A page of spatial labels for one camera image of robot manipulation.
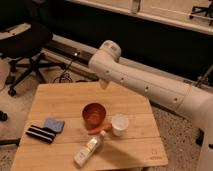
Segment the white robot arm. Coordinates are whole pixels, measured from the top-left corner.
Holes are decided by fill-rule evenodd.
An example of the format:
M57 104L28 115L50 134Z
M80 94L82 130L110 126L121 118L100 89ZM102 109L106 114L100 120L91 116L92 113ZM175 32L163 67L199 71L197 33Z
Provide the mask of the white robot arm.
M193 85L119 63L121 48L102 43L89 60L89 68L106 83L113 81L177 113L204 132L197 171L213 171L213 93Z

